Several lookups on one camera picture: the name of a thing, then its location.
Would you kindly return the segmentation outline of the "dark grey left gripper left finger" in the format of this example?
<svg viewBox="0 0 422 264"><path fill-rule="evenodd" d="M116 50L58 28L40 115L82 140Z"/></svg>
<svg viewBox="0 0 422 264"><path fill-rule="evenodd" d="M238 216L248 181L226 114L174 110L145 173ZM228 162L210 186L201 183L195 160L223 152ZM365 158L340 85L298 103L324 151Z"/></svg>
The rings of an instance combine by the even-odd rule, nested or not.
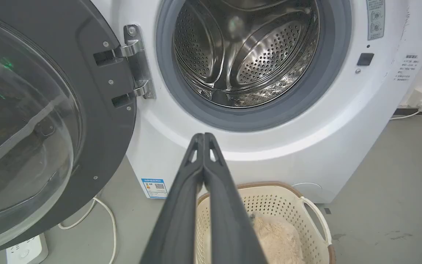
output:
<svg viewBox="0 0 422 264"><path fill-rule="evenodd" d="M204 134L190 140L169 196L151 232L141 264L192 264L195 250L196 202L203 184Z"/></svg>

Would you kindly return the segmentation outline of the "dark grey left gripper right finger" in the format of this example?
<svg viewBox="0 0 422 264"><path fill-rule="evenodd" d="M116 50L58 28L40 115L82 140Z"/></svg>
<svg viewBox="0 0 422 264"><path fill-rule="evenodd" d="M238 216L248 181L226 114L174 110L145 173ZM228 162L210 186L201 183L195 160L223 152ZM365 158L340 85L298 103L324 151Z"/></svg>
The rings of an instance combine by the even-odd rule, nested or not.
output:
<svg viewBox="0 0 422 264"><path fill-rule="evenodd" d="M210 194L211 262L266 264L226 160L211 133L204 134L204 183Z"/></svg>

